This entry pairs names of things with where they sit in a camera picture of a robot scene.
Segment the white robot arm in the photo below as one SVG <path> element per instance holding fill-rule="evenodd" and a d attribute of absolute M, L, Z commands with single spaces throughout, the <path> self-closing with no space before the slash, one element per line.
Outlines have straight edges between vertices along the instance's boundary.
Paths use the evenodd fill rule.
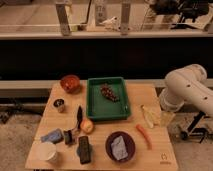
<path fill-rule="evenodd" d="M 159 102 L 165 111 L 177 112 L 185 102 L 213 117 L 213 90 L 203 82 L 207 79 L 205 68 L 199 64 L 187 65 L 170 71 L 165 76 L 165 88 Z"/>

